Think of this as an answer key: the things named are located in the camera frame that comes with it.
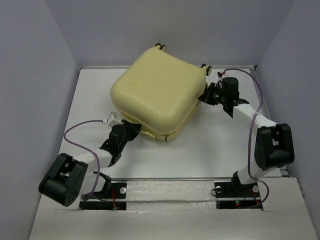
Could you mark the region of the yellow suitcase with black lining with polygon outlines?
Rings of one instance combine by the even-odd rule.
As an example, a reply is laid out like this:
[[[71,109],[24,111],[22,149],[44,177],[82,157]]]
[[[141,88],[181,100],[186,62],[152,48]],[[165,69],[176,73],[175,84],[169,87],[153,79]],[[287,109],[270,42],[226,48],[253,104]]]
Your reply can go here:
[[[175,140],[201,105],[211,65],[197,66],[166,52],[157,43],[146,50],[114,82],[114,108],[141,133],[154,139]]]

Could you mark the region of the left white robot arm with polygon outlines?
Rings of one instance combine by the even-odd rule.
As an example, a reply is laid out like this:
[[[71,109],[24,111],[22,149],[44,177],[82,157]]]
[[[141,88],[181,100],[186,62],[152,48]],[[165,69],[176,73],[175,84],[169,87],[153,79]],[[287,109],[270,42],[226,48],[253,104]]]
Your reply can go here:
[[[87,195],[95,198],[95,194],[97,194],[97,196],[104,198],[110,194],[111,185],[104,180],[99,180],[101,168],[104,167],[103,165],[110,168],[119,161],[125,146],[139,135],[142,125],[121,120],[111,127],[108,139],[97,150],[91,150],[67,138],[67,134],[76,127],[88,123],[105,124],[106,122],[105,119],[87,120],[64,132],[63,139],[66,142],[86,150],[88,153],[76,156],[60,153],[38,186],[40,194],[68,207],[81,194],[82,185],[88,172],[95,172],[96,178],[92,190]]]

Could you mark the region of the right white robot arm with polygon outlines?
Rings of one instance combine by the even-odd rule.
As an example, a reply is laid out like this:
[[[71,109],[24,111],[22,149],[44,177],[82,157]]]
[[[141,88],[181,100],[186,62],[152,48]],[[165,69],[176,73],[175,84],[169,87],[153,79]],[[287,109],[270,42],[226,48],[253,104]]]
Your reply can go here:
[[[242,196],[248,191],[248,185],[270,171],[294,162],[291,127],[268,119],[240,98],[237,78],[224,77],[210,83],[198,99],[208,105],[221,105],[225,113],[249,129],[247,165],[233,174],[230,183],[235,196]]]

